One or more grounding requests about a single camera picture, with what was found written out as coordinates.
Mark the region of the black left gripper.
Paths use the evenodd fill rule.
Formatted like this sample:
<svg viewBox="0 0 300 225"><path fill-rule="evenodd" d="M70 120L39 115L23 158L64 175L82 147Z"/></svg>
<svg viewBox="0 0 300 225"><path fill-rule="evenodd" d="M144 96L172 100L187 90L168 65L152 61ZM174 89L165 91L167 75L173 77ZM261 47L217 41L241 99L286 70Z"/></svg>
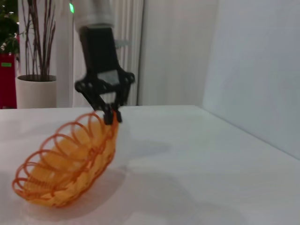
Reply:
<svg viewBox="0 0 300 225"><path fill-rule="evenodd" d="M106 125L113 124L113 111L122 122L119 108L128 102L135 75L119 64L113 30L111 27L82 27L79 38L86 65L86 75L75 82L75 90L81 93L94 111L103 111ZM115 93L113 111L101 96Z"/></svg>

